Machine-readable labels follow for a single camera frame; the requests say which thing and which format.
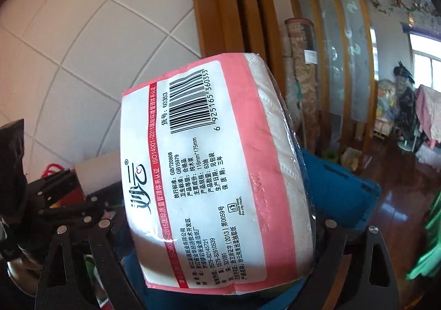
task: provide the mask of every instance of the packaged tissue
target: packaged tissue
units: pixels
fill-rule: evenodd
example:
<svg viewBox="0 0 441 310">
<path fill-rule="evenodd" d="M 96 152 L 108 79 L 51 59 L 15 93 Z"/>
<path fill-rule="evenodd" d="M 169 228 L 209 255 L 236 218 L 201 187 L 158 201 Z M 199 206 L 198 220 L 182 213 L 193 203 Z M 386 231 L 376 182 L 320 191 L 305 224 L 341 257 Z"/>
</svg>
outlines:
<svg viewBox="0 0 441 310">
<path fill-rule="evenodd" d="M 310 273 L 314 223 L 285 115 L 256 54 L 124 92 L 124 200 L 148 287 L 242 294 Z"/>
</svg>

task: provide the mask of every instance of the white label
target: white label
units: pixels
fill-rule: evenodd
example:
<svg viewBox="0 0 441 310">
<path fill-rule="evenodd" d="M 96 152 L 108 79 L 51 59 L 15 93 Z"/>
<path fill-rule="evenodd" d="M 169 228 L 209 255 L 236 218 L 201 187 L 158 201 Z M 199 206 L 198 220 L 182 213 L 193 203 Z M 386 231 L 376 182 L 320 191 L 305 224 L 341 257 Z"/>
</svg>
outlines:
<svg viewBox="0 0 441 310">
<path fill-rule="evenodd" d="M 305 50 L 305 63 L 317 65 L 317 52 L 313 50 Z"/>
<path fill-rule="evenodd" d="M 154 85 L 125 96 L 121 115 L 124 199 L 146 279 L 183 287 L 176 275 L 177 263 L 171 264 L 174 250 L 166 250 L 174 245 L 190 288 L 265 280 L 250 178 L 220 63 L 197 66 L 156 85 L 156 140 L 164 198 L 155 194 L 156 159 L 155 153 L 149 153 L 153 145 L 148 139 L 149 108 L 154 105 L 150 89 Z M 166 234 L 163 237 L 166 212 L 173 243 Z"/>
</svg>

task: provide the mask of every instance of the silver screw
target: silver screw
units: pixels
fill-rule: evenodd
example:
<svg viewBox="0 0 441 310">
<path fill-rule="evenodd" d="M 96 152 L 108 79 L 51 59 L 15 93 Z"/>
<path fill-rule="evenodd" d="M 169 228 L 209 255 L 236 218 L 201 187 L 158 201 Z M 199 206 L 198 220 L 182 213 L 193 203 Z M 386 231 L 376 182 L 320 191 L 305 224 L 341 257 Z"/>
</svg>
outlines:
<svg viewBox="0 0 441 310">
<path fill-rule="evenodd" d="M 98 223 L 98 226 L 100 228 L 107 228 L 110 225 L 110 221 L 108 219 L 100 220 L 100 223 Z"/>
<path fill-rule="evenodd" d="M 369 226 L 369 231 L 372 233 L 372 234 L 376 234 L 376 233 L 378 233 L 380 230 L 378 229 L 378 227 L 377 226 L 375 226 L 375 225 L 370 225 Z"/>
<path fill-rule="evenodd" d="M 328 228 L 335 228 L 337 226 L 337 222 L 333 219 L 327 219 L 325 224 Z"/>
<path fill-rule="evenodd" d="M 58 227 L 57 233 L 58 234 L 64 234 L 64 233 L 66 233 L 67 230 L 68 230 L 67 226 L 61 225 L 61 226 Z"/>
</svg>

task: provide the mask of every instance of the window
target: window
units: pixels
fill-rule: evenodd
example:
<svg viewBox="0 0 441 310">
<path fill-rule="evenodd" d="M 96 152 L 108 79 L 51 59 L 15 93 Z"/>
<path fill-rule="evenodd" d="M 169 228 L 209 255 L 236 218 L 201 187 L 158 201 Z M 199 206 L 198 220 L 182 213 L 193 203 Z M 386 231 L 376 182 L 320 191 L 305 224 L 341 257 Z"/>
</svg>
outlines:
<svg viewBox="0 0 441 310">
<path fill-rule="evenodd" d="M 441 42 L 410 34 L 415 87 L 425 85 L 441 92 Z"/>
</svg>

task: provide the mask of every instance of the blue plastic bin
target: blue plastic bin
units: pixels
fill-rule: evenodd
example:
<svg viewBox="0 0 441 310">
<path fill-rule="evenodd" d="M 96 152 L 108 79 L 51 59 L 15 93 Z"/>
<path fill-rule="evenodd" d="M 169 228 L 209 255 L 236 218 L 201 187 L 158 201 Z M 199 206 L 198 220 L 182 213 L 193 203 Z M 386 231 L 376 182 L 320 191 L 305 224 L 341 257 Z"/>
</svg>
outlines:
<svg viewBox="0 0 441 310">
<path fill-rule="evenodd" d="M 370 180 L 360 179 L 345 168 L 318 158 L 304 149 L 302 153 L 309 178 L 308 191 L 315 208 L 345 228 L 363 230 L 377 206 L 380 186 Z M 125 258 L 124 267 L 138 296 L 151 310 L 196 309 L 201 308 L 198 306 L 202 303 L 207 306 L 204 309 L 211 310 L 215 309 L 215 298 L 222 298 L 221 295 L 194 297 L 189 294 L 148 289 L 135 253 Z M 287 291 L 259 310 L 286 309 L 304 284 L 305 280 L 293 283 Z"/>
</svg>

